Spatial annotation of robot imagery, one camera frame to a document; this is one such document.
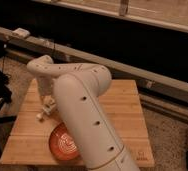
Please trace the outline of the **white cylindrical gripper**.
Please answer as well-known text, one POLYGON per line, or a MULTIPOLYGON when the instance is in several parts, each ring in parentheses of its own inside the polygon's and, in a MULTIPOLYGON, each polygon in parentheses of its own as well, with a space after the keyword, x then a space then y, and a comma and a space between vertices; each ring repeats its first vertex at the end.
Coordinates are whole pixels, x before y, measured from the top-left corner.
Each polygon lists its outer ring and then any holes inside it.
POLYGON ((46 77, 39 77, 37 79, 37 83, 39 94, 41 96, 46 96, 44 99, 44 104, 50 105, 53 102, 52 97, 49 96, 52 94, 52 79, 46 77))

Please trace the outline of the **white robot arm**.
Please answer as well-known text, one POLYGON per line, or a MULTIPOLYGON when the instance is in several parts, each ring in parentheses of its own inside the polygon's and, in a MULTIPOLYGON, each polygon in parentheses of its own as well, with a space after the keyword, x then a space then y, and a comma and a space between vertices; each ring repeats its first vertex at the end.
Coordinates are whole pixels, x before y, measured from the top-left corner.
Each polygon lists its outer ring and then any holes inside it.
POLYGON ((28 62, 27 69, 36 77, 39 92, 54 97, 88 171, 140 171, 98 100, 112 81, 107 67, 56 64, 43 55, 28 62))

